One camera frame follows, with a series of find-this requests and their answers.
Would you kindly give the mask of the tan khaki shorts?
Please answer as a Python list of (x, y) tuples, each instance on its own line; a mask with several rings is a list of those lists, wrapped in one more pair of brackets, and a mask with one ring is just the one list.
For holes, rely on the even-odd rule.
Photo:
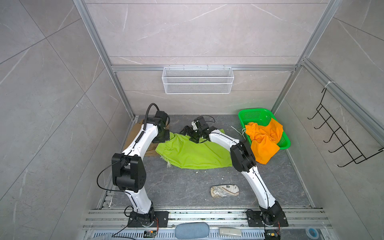
[(158, 135), (158, 129), (164, 127), (165, 125), (160, 123), (147, 123), (146, 126), (142, 124), (140, 131), (122, 153), (126, 156), (139, 156), (144, 158), (148, 148), (153, 143), (153, 139)]

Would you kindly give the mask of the lime green shorts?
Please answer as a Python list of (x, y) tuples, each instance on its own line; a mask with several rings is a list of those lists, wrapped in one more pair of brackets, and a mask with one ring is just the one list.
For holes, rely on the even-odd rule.
[(158, 144), (156, 152), (169, 166), (208, 170), (232, 167), (230, 152), (216, 143), (190, 141), (189, 136), (170, 133), (170, 140)]

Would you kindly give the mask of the orange shorts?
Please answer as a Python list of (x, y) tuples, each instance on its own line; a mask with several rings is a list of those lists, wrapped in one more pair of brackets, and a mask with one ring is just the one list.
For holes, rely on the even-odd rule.
[(258, 163), (266, 165), (280, 150), (279, 141), (283, 136), (283, 126), (271, 119), (267, 126), (250, 122), (245, 125), (245, 133), (250, 137), (251, 150)]

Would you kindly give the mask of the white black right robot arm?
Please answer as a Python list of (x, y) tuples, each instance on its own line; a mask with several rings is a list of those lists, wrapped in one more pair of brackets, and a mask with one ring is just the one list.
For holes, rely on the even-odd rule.
[(260, 176), (255, 157), (247, 141), (227, 136), (215, 127), (202, 131), (186, 126), (180, 134), (189, 136), (190, 140), (196, 144), (203, 138), (227, 149), (230, 152), (233, 167), (247, 179), (256, 195), (263, 224), (271, 227), (283, 223), (286, 219), (285, 213)]

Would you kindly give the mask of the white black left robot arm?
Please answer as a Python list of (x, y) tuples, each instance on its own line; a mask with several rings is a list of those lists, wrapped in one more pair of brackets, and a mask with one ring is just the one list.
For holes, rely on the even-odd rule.
[(133, 208), (130, 218), (144, 227), (154, 223), (155, 210), (145, 190), (147, 173), (143, 158), (152, 143), (170, 139), (170, 131), (166, 129), (169, 122), (168, 114), (151, 103), (139, 133), (122, 153), (114, 154), (111, 161), (113, 185), (118, 188), (117, 192), (130, 199)]

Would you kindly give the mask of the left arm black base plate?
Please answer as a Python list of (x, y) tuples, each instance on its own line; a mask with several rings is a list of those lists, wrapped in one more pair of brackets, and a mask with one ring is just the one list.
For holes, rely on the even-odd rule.
[(157, 227), (166, 228), (169, 221), (169, 212), (167, 211), (155, 211), (148, 214), (137, 214), (131, 212), (129, 216), (128, 227), (129, 228), (149, 228)]

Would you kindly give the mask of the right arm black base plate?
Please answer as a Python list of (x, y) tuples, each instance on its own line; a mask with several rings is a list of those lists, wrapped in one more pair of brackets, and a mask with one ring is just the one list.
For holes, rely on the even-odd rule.
[(288, 227), (289, 223), (283, 211), (264, 212), (264, 211), (245, 211), (249, 227)]

